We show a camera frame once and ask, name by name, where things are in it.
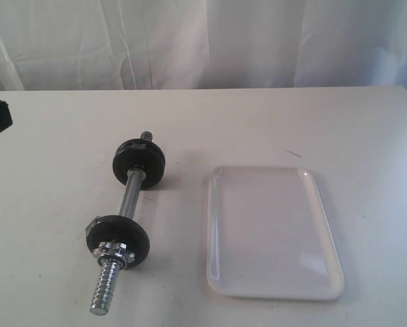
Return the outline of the black weight plate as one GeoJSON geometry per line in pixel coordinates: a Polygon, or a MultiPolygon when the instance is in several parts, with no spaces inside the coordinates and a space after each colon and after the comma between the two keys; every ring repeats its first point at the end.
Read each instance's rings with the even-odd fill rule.
{"type": "Polygon", "coordinates": [[[135,254],[135,261],[128,268],[140,265],[150,251],[150,241],[143,227],[136,221],[120,215],[94,218],[86,227],[85,234],[90,252],[103,241],[125,243],[135,254]]]}
{"type": "Polygon", "coordinates": [[[157,153],[163,154],[163,151],[161,148],[155,144],[154,142],[148,141],[148,140],[140,140],[137,138],[127,140],[123,142],[116,150],[116,153],[123,152],[127,148],[133,148],[133,149],[138,149],[138,150],[144,150],[144,149],[151,149],[157,153]]]}
{"type": "Polygon", "coordinates": [[[150,189],[160,182],[165,172],[165,156],[151,149],[138,150],[131,147],[115,153],[112,162],[115,177],[123,185],[127,183],[128,171],[141,170],[144,173],[142,190],[150,189]]]}

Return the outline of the white rectangular plastic tray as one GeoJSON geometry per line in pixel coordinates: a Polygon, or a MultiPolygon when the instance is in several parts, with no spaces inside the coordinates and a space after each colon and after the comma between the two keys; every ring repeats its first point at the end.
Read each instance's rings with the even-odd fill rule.
{"type": "Polygon", "coordinates": [[[234,298],[328,301],[345,288],[314,176],[221,166],[208,190],[206,276],[234,298]]]}

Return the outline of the white backdrop curtain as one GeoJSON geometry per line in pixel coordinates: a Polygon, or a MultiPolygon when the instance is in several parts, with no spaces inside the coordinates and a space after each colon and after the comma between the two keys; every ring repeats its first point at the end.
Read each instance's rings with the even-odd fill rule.
{"type": "Polygon", "coordinates": [[[0,91],[401,85],[407,1],[0,1],[0,91]]]}

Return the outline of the chrome threaded dumbbell bar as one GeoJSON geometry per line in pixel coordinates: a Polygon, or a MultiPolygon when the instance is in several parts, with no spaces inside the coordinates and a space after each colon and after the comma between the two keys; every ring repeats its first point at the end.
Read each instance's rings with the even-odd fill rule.
{"type": "Polygon", "coordinates": [[[114,154],[114,176],[125,185],[119,214],[98,217],[86,228],[87,247],[101,267],[91,299],[92,314],[108,313],[119,272],[139,265],[148,255],[148,235],[133,218],[140,192],[156,185],[164,168],[163,151],[149,131],[123,142],[114,154]]]}

